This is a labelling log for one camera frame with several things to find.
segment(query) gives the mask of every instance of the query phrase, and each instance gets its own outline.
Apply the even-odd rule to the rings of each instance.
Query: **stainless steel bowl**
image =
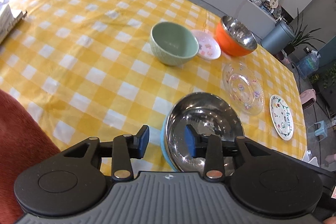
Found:
[[[191,124],[198,134],[215,134],[223,141],[244,136],[236,112],[221,98],[206,92],[191,93],[172,108],[164,125],[164,145],[173,166],[180,171],[203,172],[205,159],[193,159],[184,141],[184,128]]]
[[[243,23],[231,16],[221,18],[223,29],[246,50],[254,51],[258,47],[253,33]]]

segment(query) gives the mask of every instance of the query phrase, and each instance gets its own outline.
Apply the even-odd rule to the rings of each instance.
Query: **white plate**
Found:
[[[198,55],[206,60],[214,60],[221,56],[221,48],[217,41],[208,33],[192,30],[199,44]]]
[[[277,133],[283,140],[289,141],[293,136],[294,122],[287,103],[281,96],[272,95],[269,100],[269,110]]]

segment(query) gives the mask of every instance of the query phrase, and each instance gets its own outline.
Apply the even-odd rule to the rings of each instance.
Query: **black circular pad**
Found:
[[[25,211],[60,217],[96,205],[106,192],[104,175],[84,158],[56,155],[21,173],[15,181],[16,199]]]
[[[39,179],[39,186],[49,193],[62,193],[74,188],[77,176],[67,171],[51,171]]]
[[[311,212],[322,194],[322,181],[312,170],[283,157],[255,157],[232,175],[234,196],[245,206],[270,216]]]

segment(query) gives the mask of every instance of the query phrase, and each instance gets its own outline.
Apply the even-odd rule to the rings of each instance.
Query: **yellow checkered tablecloth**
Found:
[[[265,94],[265,108],[250,117],[238,111],[247,137],[301,158],[307,148],[305,122],[293,74],[262,47],[242,58],[214,61],[195,57],[181,67],[160,63],[148,44],[162,20],[189,29],[215,31],[219,18],[187,0],[17,0],[26,17],[1,46],[0,88],[15,97],[61,149],[97,136],[111,141],[150,126],[141,170],[170,170],[160,149],[165,116],[182,96],[214,93],[230,103],[222,88],[224,63],[243,62]],[[290,141],[273,128],[271,95],[288,103],[295,123]],[[110,172],[103,160],[102,170]]]

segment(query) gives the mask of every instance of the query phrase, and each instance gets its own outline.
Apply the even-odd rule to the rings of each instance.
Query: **gray trash can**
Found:
[[[261,45],[270,54],[275,55],[294,38],[295,34],[292,29],[283,20],[280,20],[275,28],[261,41]]]

